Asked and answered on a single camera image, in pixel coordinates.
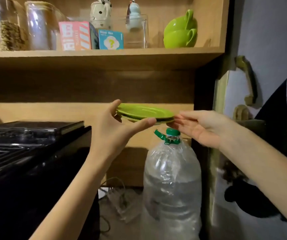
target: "shelf board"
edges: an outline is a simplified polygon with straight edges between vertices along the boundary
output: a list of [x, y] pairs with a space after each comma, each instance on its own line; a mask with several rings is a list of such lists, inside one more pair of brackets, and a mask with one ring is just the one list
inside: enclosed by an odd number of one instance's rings
[[0, 51], [6, 70], [187, 70], [221, 55], [219, 47], [90, 51]]

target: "hand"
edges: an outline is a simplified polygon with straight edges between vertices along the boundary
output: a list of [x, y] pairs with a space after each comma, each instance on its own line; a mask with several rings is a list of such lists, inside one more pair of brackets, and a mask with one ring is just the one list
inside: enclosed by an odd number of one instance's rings
[[228, 117], [215, 111], [184, 111], [175, 116], [168, 126], [194, 138], [200, 144], [219, 148], [223, 134], [233, 131], [237, 125]]
[[147, 118], [133, 124], [122, 124], [121, 117], [116, 115], [120, 100], [113, 101], [97, 118], [92, 128], [90, 152], [114, 160], [125, 148], [129, 139], [136, 133], [152, 127], [155, 118]]

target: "stack of plates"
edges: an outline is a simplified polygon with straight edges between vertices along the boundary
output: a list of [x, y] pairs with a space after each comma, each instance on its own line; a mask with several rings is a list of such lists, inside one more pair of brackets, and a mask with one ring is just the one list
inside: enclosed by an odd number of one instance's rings
[[156, 118], [157, 124], [172, 122], [174, 116], [169, 110], [152, 108], [141, 104], [120, 104], [117, 108], [117, 114], [132, 122], [145, 118]]

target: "black appliance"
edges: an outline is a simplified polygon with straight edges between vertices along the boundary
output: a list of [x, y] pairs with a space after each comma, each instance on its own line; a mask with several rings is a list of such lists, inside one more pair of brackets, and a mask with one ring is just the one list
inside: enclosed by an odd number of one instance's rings
[[[0, 239], [27, 240], [59, 200], [89, 153], [80, 122], [0, 124]], [[78, 239], [99, 239], [96, 196]]]

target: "green mug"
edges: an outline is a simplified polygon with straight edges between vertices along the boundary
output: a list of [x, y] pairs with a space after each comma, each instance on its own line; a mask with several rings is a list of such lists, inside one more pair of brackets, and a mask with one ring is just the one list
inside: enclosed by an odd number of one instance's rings
[[165, 27], [164, 36], [169, 34], [170, 32], [182, 30], [182, 29], [197, 29], [197, 20], [193, 17], [193, 10], [187, 10], [185, 16], [181, 16], [173, 19], [168, 23]]
[[197, 29], [177, 30], [164, 37], [165, 48], [194, 47], [197, 41]]

